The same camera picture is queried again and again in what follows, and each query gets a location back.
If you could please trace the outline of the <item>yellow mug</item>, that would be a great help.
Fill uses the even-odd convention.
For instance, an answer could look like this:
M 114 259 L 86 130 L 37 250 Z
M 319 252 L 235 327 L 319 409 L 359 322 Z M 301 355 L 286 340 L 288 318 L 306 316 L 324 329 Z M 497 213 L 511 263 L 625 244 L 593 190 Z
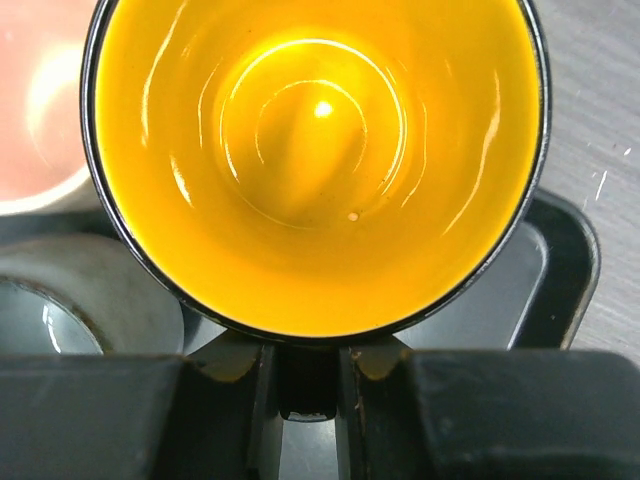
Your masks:
M 103 208 L 187 307 L 272 343 L 332 417 L 339 352 L 467 290 L 550 128 L 530 1 L 101 1 L 81 124 Z

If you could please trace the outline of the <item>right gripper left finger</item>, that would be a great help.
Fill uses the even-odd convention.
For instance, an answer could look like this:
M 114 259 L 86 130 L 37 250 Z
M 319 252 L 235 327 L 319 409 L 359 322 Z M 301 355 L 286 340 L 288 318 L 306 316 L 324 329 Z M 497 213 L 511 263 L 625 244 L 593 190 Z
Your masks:
M 274 479 L 283 423 L 269 347 L 5 356 L 5 479 Z

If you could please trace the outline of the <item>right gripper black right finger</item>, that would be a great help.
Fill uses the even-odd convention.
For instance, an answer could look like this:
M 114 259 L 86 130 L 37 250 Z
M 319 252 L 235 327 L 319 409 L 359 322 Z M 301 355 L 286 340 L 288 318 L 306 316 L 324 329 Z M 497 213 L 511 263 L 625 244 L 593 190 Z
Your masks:
M 639 371 L 600 351 L 340 355 L 343 479 L 635 479 Z

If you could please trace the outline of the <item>grey glass mug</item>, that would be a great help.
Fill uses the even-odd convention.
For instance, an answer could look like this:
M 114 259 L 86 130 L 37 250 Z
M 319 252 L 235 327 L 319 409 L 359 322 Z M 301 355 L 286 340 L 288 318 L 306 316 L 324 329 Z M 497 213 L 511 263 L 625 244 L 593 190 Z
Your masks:
M 3 246 L 1 277 L 61 303 L 104 353 L 183 352 L 178 300 L 116 240 L 77 233 Z

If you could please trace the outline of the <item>pink ceramic mug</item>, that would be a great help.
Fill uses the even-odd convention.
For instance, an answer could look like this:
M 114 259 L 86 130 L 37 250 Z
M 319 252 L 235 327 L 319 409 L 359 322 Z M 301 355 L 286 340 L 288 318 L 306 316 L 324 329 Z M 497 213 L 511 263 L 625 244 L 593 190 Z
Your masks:
M 90 210 L 99 200 L 80 128 L 92 1 L 1 4 L 1 213 Z

